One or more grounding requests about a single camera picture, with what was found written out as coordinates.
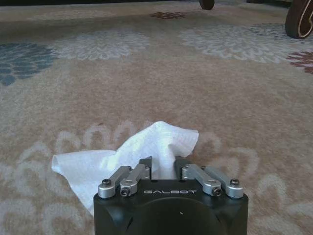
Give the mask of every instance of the paper towel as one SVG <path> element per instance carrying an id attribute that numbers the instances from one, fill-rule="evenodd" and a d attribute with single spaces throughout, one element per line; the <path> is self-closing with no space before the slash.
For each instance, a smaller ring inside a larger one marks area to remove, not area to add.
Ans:
<path id="1" fill-rule="evenodd" d="M 135 167 L 139 159 L 152 156 L 152 178 L 174 179 L 175 156 L 191 154 L 198 136 L 196 130 L 158 121 L 130 137 L 116 151 L 91 150 L 54 155 L 52 170 L 68 180 L 74 193 L 93 214 L 93 196 L 98 185 L 121 165 Z"/>

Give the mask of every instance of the wooden chair leg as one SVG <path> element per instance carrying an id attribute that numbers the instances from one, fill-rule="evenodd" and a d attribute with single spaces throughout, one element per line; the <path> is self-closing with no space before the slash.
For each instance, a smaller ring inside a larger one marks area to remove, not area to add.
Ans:
<path id="1" fill-rule="evenodd" d="M 285 23 L 288 36 L 304 39 L 313 30 L 313 0 L 293 0 Z"/>

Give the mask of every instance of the bolt head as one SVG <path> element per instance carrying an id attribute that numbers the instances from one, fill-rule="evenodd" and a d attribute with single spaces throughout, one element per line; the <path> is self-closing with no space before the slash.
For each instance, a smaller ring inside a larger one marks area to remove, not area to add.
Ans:
<path id="1" fill-rule="evenodd" d="M 129 188 L 121 188 L 120 194 L 122 197 L 127 197 L 129 196 L 130 192 L 131 191 L 129 190 Z"/>
<path id="2" fill-rule="evenodd" d="M 238 179 L 231 179 L 230 180 L 230 185 L 232 186 L 238 186 L 239 185 L 239 180 Z"/>
<path id="3" fill-rule="evenodd" d="M 104 184 L 105 186 L 111 185 L 112 181 L 110 179 L 104 179 L 102 181 L 102 184 Z"/>
<path id="4" fill-rule="evenodd" d="M 213 196 L 221 196 L 222 190 L 220 188 L 213 189 Z"/>

